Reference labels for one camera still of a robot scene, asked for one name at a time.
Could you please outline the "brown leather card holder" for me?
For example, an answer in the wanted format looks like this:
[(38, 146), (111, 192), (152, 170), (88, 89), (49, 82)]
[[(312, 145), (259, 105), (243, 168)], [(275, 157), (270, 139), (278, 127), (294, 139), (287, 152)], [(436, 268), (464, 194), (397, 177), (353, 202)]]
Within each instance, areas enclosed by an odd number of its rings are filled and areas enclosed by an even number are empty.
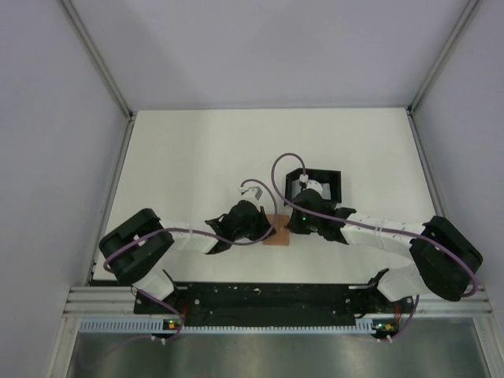
[(290, 245), (290, 231), (287, 224), (290, 220), (289, 215), (280, 214), (274, 222), (275, 234), (271, 235), (262, 243), (266, 246), (289, 246)]

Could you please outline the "black plastic card box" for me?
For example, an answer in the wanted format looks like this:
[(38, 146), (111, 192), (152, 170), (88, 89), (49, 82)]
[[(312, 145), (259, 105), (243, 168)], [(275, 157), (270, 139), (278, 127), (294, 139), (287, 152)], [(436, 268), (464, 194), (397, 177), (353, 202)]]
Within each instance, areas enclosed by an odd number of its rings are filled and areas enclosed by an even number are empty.
[(324, 169), (295, 169), (285, 176), (284, 196), (289, 201), (302, 191), (301, 176), (307, 176), (306, 188), (314, 189), (321, 197), (331, 204), (342, 202), (342, 173)]

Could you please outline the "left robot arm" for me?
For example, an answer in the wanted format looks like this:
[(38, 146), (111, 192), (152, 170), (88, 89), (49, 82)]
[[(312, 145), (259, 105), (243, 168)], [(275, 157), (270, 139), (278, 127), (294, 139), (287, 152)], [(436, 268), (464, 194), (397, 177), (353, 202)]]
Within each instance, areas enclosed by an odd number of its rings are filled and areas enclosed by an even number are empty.
[(152, 209), (142, 209), (103, 237), (99, 249), (104, 269), (119, 284), (148, 294), (153, 305), (167, 313), (179, 301), (172, 277), (160, 264), (167, 252), (219, 254), (275, 234), (264, 208), (242, 199), (228, 213), (193, 225), (175, 222), (164, 227)]

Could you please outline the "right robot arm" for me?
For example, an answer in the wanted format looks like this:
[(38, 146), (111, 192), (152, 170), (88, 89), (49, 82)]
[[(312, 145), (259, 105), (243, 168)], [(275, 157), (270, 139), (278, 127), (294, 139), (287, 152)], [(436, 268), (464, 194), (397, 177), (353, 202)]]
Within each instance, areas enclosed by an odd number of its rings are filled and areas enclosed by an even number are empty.
[(397, 254), (407, 266), (385, 268), (369, 282), (369, 305), (388, 310), (405, 297), (429, 292), (458, 302), (477, 291), (476, 272), (483, 262), (475, 247), (444, 217), (407, 224), (369, 217), (355, 209), (332, 207), (314, 189), (301, 191), (290, 201), (289, 229), (297, 234), (317, 233), (329, 242), (365, 246)]

